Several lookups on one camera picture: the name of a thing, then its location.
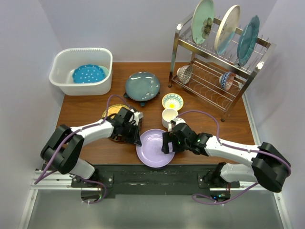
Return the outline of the lavender round plate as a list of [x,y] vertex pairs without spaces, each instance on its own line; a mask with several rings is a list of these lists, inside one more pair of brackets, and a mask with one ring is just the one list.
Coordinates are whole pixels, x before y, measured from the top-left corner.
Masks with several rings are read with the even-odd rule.
[[163,133],[161,129],[150,129],[140,136],[141,146],[136,147],[136,153],[140,161],[151,168],[161,168],[168,165],[174,158],[172,146],[169,146],[170,153],[162,151]]

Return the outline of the blue-grey blossom plate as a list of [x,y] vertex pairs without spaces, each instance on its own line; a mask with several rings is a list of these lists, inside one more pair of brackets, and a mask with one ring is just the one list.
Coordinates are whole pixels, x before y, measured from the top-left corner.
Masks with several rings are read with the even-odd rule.
[[125,98],[146,103],[160,94],[160,81],[150,72],[133,73],[125,84]]

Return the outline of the blue dotted scalloped plate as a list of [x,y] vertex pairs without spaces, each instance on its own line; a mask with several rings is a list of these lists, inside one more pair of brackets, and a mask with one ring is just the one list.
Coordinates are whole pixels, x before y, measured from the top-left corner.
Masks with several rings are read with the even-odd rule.
[[72,74],[73,82],[81,84],[97,83],[104,80],[105,77],[103,68],[93,64],[81,65]]

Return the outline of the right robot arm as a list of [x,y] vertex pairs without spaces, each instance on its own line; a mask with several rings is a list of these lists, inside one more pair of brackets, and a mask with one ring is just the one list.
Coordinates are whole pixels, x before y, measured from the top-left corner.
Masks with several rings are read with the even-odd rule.
[[212,134],[197,134],[186,123],[176,124],[171,131],[164,132],[162,138],[164,154],[189,150],[196,155],[234,161],[234,165],[219,163],[214,172],[206,175],[206,181],[217,187],[237,181],[248,181],[279,193],[291,174],[288,160],[270,143],[263,142],[257,146],[225,141]]

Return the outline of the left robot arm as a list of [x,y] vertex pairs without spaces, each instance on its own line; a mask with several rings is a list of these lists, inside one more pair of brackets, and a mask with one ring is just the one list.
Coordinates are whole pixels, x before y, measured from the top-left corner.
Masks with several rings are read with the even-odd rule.
[[80,159],[82,147],[102,138],[118,138],[141,146],[142,118],[142,112],[122,107],[117,113],[92,124],[79,127],[60,125],[41,151],[41,158],[47,162],[45,169],[52,167],[63,175],[76,176],[88,187],[96,186],[101,175],[92,164]]

